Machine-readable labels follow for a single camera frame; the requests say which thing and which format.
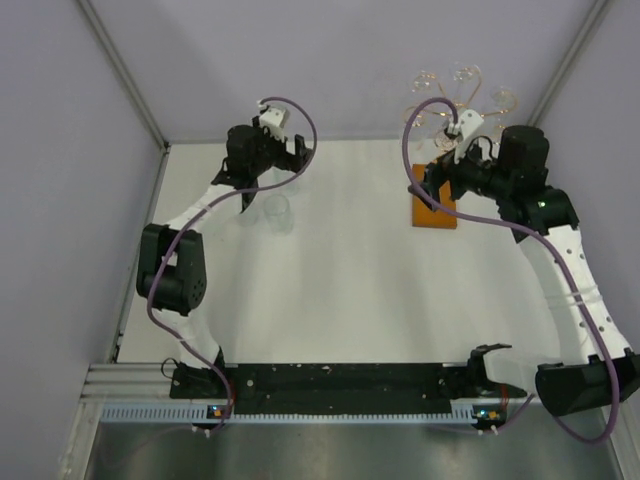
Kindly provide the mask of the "wine glass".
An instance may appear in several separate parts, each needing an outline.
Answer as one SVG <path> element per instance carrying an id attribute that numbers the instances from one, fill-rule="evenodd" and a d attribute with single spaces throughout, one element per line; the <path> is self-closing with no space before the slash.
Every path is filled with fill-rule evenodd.
<path id="1" fill-rule="evenodd" d="M 411 83 L 411 91 L 414 93 L 430 92 L 437 87 L 438 77 L 427 71 L 421 71 Z"/>
<path id="2" fill-rule="evenodd" d="M 508 87 L 497 86 L 490 92 L 490 98 L 501 114 L 509 113 L 518 107 L 518 98 L 514 91 Z"/>
<path id="3" fill-rule="evenodd" d="M 481 81 L 481 70 L 477 65 L 456 62 L 450 70 L 453 81 L 461 87 L 470 87 Z"/>
<path id="4" fill-rule="evenodd" d="M 260 206 L 257 201 L 253 201 L 245 210 L 237 217 L 237 223 L 240 227 L 253 227 L 260 219 Z"/>
<path id="5" fill-rule="evenodd" d="M 281 192 L 285 196 L 294 196 L 300 191 L 300 181 L 294 172 L 283 172 Z"/>
<path id="6" fill-rule="evenodd" d="M 287 197 L 271 195 L 264 201 L 267 224 L 274 234 L 289 234 L 293 230 L 293 214 Z"/>

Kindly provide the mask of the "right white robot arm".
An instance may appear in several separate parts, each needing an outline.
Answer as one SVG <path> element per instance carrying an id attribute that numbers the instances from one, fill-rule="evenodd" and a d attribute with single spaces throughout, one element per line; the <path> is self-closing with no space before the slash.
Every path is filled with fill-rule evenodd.
<path id="1" fill-rule="evenodd" d="M 545 296 L 560 354 L 520 354 L 508 345 L 479 347 L 467 370 L 469 388 L 487 396 L 502 384 L 534 393 L 555 417 L 624 402 L 639 388 L 639 355 L 621 334 L 590 271 L 579 219 L 568 195 L 548 184 L 549 142 L 536 127 L 511 126 L 498 155 L 487 158 L 467 121 L 445 129 L 454 149 L 428 164 L 409 191 L 429 209 L 440 189 L 460 199 L 471 192 L 495 201 Z"/>

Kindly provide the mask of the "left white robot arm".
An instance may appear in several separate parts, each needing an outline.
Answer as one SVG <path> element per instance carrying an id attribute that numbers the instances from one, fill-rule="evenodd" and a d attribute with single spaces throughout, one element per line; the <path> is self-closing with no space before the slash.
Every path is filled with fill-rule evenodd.
<path id="1" fill-rule="evenodd" d="M 227 133 L 221 167 L 202 196 L 174 219 L 144 227 L 136 293 L 145 300 L 152 324 L 195 361 L 194 365 L 177 364 L 181 387 L 194 385 L 209 397 L 231 394 L 222 348 L 196 320 L 208 281 L 202 227 L 222 202 L 237 200 L 243 214 L 258 193 L 281 187 L 282 183 L 260 184 L 267 171 L 277 169 L 291 173 L 294 179 L 300 177 L 316 148 L 316 143 L 308 146 L 297 134 L 289 150 L 281 128 L 258 120 L 234 126 Z"/>

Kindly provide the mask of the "orange wooden rack base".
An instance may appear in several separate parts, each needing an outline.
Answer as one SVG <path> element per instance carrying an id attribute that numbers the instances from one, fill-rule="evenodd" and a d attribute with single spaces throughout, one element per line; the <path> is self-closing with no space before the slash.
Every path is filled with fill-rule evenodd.
<path id="1" fill-rule="evenodd" d="M 451 199 L 449 183 L 445 183 L 440 188 L 440 203 L 453 211 L 457 210 L 456 202 Z M 455 216 L 447 214 L 442 210 L 430 210 L 428 206 L 416 196 L 412 199 L 411 223 L 413 227 L 417 228 L 447 230 L 454 230 L 457 228 L 457 218 Z"/>

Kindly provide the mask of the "right aluminium frame post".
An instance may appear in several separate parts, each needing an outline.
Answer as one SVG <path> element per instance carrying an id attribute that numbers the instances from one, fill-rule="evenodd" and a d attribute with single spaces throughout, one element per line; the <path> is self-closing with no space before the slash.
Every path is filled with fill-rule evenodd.
<path id="1" fill-rule="evenodd" d="M 612 0 L 596 0 L 590 3 L 586 16 L 564 50 L 558 65 L 554 68 L 528 116 L 526 121 L 528 126 L 541 126 L 613 5 Z"/>

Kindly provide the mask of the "aluminium frame post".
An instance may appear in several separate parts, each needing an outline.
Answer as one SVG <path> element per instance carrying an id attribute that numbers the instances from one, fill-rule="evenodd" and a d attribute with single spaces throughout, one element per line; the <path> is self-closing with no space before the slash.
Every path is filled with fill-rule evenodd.
<path id="1" fill-rule="evenodd" d="M 528 116 L 526 121 L 528 126 L 541 126 L 613 5 L 612 0 L 596 0 L 590 3 L 586 16 L 564 50 L 558 65 L 554 68 Z"/>
<path id="2" fill-rule="evenodd" d="M 149 108 L 140 88 L 138 87 L 130 69 L 119 52 L 116 43 L 108 32 L 94 3 L 89 0 L 74 0 L 81 17 L 85 21 L 92 36 L 102 51 L 107 64 L 112 69 L 121 90 L 125 94 L 134 113 L 142 126 L 161 152 L 168 150 L 168 140 L 163 135 L 161 128 Z"/>

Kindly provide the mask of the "left aluminium frame post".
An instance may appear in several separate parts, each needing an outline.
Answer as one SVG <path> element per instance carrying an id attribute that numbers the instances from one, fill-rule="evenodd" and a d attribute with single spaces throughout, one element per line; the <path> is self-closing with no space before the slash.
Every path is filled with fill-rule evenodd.
<path id="1" fill-rule="evenodd" d="M 74 0 L 81 17 L 85 21 L 92 36 L 102 51 L 107 64 L 112 69 L 121 90 L 125 94 L 134 113 L 142 126 L 161 152 L 168 150 L 168 140 L 163 135 L 161 128 L 149 108 L 140 88 L 138 87 L 130 69 L 119 52 L 116 43 L 108 32 L 94 3 L 89 0 Z"/>

